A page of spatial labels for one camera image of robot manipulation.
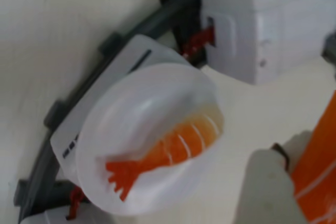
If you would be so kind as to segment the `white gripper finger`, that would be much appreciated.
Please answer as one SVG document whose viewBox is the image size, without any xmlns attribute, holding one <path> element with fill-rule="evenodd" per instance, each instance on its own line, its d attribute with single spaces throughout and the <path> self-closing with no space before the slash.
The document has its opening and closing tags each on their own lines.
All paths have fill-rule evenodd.
<svg viewBox="0 0 336 224">
<path fill-rule="evenodd" d="M 286 164 L 286 158 L 274 149 L 253 153 L 249 163 L 249 223 L 305 223 Z"/>
</svg>

